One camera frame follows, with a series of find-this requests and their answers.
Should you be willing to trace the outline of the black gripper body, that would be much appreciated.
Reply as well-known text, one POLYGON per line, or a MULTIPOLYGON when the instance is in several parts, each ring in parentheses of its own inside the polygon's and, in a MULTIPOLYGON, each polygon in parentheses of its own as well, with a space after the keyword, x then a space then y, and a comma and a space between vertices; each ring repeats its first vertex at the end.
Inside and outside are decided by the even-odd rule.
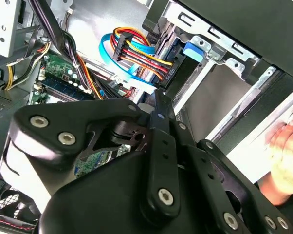
POLYGON ((59 189, 39 221, 41 234, 218 234, 191 172, 178 168, 181 210, 162 227, 144 218, 147 157, 126 154, 59 189))

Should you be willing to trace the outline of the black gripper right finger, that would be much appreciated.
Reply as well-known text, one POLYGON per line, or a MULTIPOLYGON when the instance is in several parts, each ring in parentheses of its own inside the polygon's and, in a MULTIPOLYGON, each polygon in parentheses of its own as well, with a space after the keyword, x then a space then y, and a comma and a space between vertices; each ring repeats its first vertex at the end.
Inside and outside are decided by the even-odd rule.
POLYGON ((293 226, 211 141, 195 143, 181 123, 176 138, 181 213, 187 234, 292 234, 293 226))

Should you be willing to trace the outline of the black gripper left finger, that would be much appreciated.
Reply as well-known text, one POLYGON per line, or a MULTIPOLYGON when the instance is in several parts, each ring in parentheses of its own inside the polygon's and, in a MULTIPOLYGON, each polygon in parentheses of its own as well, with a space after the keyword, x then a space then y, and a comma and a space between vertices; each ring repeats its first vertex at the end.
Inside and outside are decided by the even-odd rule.
POLYGON ((5 144, 5 181, 31 197, 43 213, 66 186, 76 162, 126 144, 147 157, 146 192, 140 209, 148 218, 180 212, 177 151, 171 99, 155 90, 147 113, 126 98, 27 105, 17 110, 5 144))

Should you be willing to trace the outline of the person hand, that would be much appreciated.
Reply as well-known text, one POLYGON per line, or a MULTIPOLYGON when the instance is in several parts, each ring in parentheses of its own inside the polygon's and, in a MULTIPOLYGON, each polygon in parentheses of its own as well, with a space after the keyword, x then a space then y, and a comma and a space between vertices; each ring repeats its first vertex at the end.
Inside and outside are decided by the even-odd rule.
POLYGON ((259 181, 259 189, 278 206, 293 195, 293 120, 275 132, 269 150, 271 170, 259 181))

